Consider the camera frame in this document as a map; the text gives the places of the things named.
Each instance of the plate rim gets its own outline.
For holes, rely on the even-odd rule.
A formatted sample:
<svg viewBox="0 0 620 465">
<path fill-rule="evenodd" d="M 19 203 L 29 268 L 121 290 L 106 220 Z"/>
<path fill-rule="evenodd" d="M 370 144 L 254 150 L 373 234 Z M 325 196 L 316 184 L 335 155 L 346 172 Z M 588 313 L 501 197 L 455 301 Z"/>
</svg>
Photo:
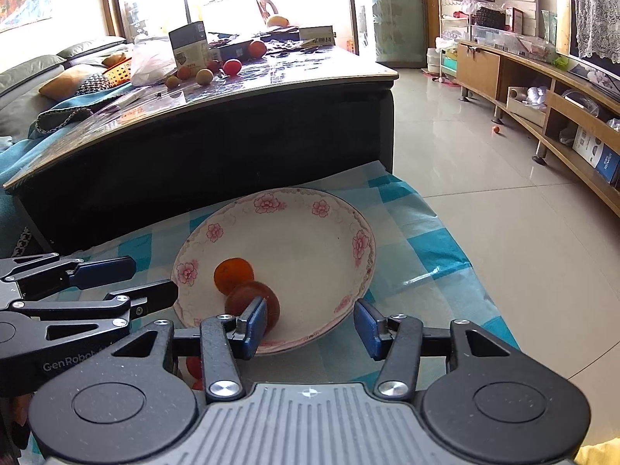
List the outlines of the plate rim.
<svg viewBox="0 0 620 465">
<path fill-rule="evenodd" d="M 292 340 L 292 341 L 286 341 L 284 344 L 281 344 L 281 341 L 278 341 L 278 343 L 274 344 L 273 346 L 263 346 L 263 347 L 258 346 L 258 350 L 256 351 L 256 354 L 255 354 L 256 356 L 273 355 L 276 353 L 284 353 L 286 351 L 297 349 L 303 346 L 304 344 L 307 344 L 315 339 L 318 339 L 322 335 L 325 335 L 327 332 L 332 330 L 340 322 L 342 322 L 347 316 L 351 314 L 353 307 L 355 305 L 355 301 L 357 299 L 363 298 L 364 295 L 366 295 L 366 292 L 370 288 L 370 283 L 373 279 L 374 270 L 376 268 L 376 242 L 374 239 L 373 230 L 370 227 L 370 224 L 368 223 L 364 215 L 362 215 L 362 213 L 357 208 L 355 208 L 355 206 L 351 205 L 349 202 L 336 196 L 335 194 L 332 194 L 330 192 L 327 192 L 321 189 L 312 189 L 308 187 L 276 187 L 276 188 L 271 188 L 271 189 L 266 189 L 266 190 L 262 190 L 259 192 L 255 192 L 255 193 L 252 193 L 246 196 L 242 196 L 240 198 L 236 198 L 230 203 L 227 203 L 226 205 L 222 206 L 218 210 L 214 211 L 207 218 L 205 218 L 199 225 L 197 225 L 196 228 L 194 228 L 194 230 L 191 231 L 187 239 L 185 239 L 185 241 L 181 245 L 181 248 L 179 248 L 179 251 L 177 252 L 177 255 L 174 259 L 174 263 L 172 265 L 172 270 L 171 270 L 171 275 L 170 275 L 171 280 L 174 281 L 177 286 L 179 285 L 177 282 L 176 274 L 175 274 L 175 268 L 179 264 L 179 258 L 185 254 L 188 246 L 195 240 L 195 237 L 203 229 L 203 227 L 208 225 L 209 219 L 212 219 L 216 215 L 224 214 L 237 205 L 241 205 L 242 203 L 253 201 L 254 199 L 256 199 L 256 197 L 263 196 L 269 193 L 273 194 L 276 192 L 300 193 L 302 195 L 320 195 L 323 197 L 329 196 L 333 198 L 337 203 L 339 203 L 340 206 L 344 206 L 345 208 L 348 208 L 350 210 L 349 213 L 353 215 L 353 218 L 355 218 L 355 220 L 358 221 L 362 229 L 364 229 L 365 234 L 367 234 L 368 236 L 368 246 L 370 247 L 370 253 L 368 254 L 367 271 L 364 274 L 359 290 L 357 291 L 355 295 L 345 296 L 343 298 L 343 300 L 339 304 L 339 306 L 343 306 L 343 308 L 335 318 L 333 318 L 332 320 L 324 324 L 317 331 L 314 331 L 312 332 L 312 334 L 307 335 L 305 337 Z M 179 318 L 179 321 L 184 327 L 190 328 L 190 327 L 195 326 L 193 324 L 189 325 L 185 321 L 183 317 L 184 309 L 179 303 L 179 298 L 177 298 L 172 308 L 175 314 L 177 315 L 177 317 Z"/>
</svg>

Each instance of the small round fruit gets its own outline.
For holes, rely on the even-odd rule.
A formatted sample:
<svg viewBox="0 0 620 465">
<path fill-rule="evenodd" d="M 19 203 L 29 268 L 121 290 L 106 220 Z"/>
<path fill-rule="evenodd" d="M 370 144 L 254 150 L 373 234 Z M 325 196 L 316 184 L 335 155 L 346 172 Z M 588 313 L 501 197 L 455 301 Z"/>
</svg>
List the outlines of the small round fruit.
<svg viewBox="0 0 620 465">
<path fill-rule="evenodd" d="M 233 77 L 241 71 L 241 61 L 238 59 L 229 59 L 224 63 L 222 70 L 224 70 L 226 75 Z"/>
<path fill-rule="evenodd" d="M 254 279 L 254 271 L 247 260 L 235 257 L 221 262 L 213 273 L 215 286 L 227 296 L 235 287 Z"/>
<path fill-rule="evenodd" d="M 213 72 L 211 70 L 200 70 L 196 74 L 196 82 L 200 85 L 209 85 L 213 82 Z"/>
<path fill-rule="evenodd" d="M 213 75 L 219 73 L 221 69 L 222 69 L 222 62 L 218 61 L 217 59 L 210 60 L 207 63 L 207 70 L 211 70 L 211 73 Z"/>
<path fill-rule="evenodd" d="M 178 87 L 181 84 L 179 79 L 175 77 L 174 75 L 165 79 L 164 83 L 168 89 L 174 89 L 175 87 Z"/>
<path fill-rule="evenodd" d="M 187 80 L 191 77 L 191 68 L 188 66 L 182 66 L 177 71 L 177 77 L 179 80 Z"/>
<path fill-rule="evenodd" d="M 249 52 L 252 57 L 263 57 L 267 54 L 267 46 L 262 40 L 252 40 L 250 45 L 247 46 L 247 52 Z"/>
<path fill-rule="evenodd" d="M 267 18 L 267 27 L 270 28 L 272 26 L 288 26 L 288 19 L 280 14 L 270 15 Z"/>
<path fill-rule="evenodd" d="M 265 329 L 267 333 L 280 319 L 280 301 L 274 291 L 264 283 L 247 281 L 235 287 L 224 303 L 224 312 L 239 316 L 256 297 L 262 297 L 267 301 L 267 328 Z"/>
<path fill-rule="evenodd" d="M 200 365 L 199 356 L 188 356 L 185 359 L 185 366 L 187 367 L 187 371 L 193 375 L 193 377 L 196 379 L 202 379 L 202 365 Z"/>
</svg>

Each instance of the orange basket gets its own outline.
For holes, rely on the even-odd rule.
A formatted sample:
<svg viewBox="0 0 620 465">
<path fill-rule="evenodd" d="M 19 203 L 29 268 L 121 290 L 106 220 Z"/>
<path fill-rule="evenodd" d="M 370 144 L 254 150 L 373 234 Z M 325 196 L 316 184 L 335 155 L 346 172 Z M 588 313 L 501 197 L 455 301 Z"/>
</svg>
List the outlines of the orange basket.
<svg viewBox="0 0 620 465">
<path fill-rule="evenodd" d="M 131 57 L 111 68 L 108 68 L 103 72 L 103 75 L 110 80 L 112 87 L 129 82 L 129 80 L 131 80 Z"/>
</svg>

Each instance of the white plate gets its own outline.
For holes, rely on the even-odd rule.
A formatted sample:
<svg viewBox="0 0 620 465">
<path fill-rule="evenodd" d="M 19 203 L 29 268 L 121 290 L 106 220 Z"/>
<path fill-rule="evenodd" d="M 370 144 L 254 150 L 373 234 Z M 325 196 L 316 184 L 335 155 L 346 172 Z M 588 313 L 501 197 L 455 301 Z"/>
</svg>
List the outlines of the white plate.
<svg viewBox="0 0 620 465">
<path fill-rule="evenodd" d="M 304 188 L 259 192 L 224 206 L 185 241 L 172 267 L 174 310 L 186 327 L 223 313 L 213 271 L 244 258 L 280 301 L 280 320 L 257 353 L 289 350 L 351 312 L 370 285 L 375 253 L 370 226 L 345 201 Z"/>
</svg>

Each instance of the metal screw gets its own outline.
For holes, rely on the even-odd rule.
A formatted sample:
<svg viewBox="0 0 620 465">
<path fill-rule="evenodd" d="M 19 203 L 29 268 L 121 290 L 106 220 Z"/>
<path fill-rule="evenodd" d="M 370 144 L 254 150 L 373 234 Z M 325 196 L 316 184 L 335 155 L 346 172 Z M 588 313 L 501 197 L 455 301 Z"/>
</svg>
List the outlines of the metal screw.
<svg viewBox="0 0 620 465">
<path fill-rule="evenodd" d="M 402 381 L 384 381 L 379 385 L 379 393 L 386 397 L 400 397 L 408 390 L 408 386 Z"/>
<path fill-rule="evenodd" d="M 224 379 L 214 382 L 209 387 L 209 391 L 217 397 L 232 397 L 241 391 L 241 386 L 234 381 Z"/>
</svg>

